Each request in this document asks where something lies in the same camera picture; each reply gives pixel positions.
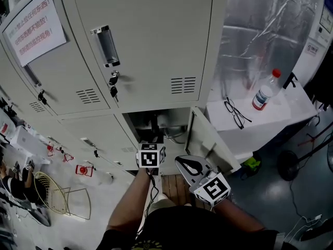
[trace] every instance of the reflective foil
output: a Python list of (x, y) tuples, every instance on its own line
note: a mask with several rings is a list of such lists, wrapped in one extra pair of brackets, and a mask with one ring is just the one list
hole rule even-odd
[(295, 66), (319, 0), (228, 0), (209, 100), (245, 98), (261, 79)]

